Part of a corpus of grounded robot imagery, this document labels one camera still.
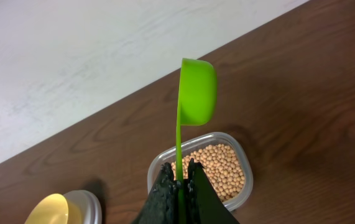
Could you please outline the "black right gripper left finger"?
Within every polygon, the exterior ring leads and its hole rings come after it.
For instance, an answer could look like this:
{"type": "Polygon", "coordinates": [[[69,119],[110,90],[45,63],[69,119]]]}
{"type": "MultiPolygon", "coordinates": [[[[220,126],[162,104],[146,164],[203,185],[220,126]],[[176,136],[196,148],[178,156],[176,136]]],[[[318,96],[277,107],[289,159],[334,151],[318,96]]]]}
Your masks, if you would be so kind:
{"type": "Polygon", "coordinates": [[[132,224],[178,223],[179,181],[174,180],[172,165],[161,165],[144,206],[132,224]]]}

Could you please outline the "green plastic measuring scoop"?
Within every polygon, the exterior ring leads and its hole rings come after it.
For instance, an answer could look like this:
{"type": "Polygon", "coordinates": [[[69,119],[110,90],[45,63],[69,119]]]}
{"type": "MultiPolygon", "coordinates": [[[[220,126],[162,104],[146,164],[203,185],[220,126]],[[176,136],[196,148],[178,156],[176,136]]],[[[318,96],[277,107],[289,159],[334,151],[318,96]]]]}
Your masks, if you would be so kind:
{"type": "Polygon", "coordinates": [[[187,223],[185,180],[183,178],[181,127],[206,124],[214,113],[217,77],[212,64],[184,58],[180,70],[176,123],[176,176],[178,192],[178,223],[187,223]]]}

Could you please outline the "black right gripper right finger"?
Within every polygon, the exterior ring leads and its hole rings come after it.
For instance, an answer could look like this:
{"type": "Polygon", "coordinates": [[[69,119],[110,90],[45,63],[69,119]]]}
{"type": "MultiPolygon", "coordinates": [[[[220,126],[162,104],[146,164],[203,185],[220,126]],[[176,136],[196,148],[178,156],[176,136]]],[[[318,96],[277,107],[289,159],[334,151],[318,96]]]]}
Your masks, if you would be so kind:
{"type": "Polygon", "coordinates": [[[220,201],[200,162],[190,159],[185,179],[187,223],[239,224],[220,201]]]}

